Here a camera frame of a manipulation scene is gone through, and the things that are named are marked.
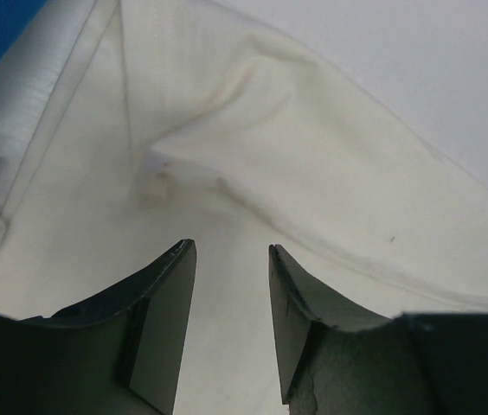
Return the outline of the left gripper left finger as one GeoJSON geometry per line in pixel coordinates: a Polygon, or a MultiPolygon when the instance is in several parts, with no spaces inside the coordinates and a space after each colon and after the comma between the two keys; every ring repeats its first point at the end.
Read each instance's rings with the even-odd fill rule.
{"type": "Polygon", "coordinates": [[[184,239],[51,317],[0,315],[0,414],[172,413],[195,276],[184,239]]]}

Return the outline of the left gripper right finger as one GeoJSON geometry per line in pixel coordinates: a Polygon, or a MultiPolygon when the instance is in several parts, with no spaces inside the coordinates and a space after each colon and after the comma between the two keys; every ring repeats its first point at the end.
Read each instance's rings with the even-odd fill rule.
{"type": "Polygon", "coordinates": [[[488,313],[380,316],[269,249],[281,398],[292,414],[488,414],[488,313]]]}

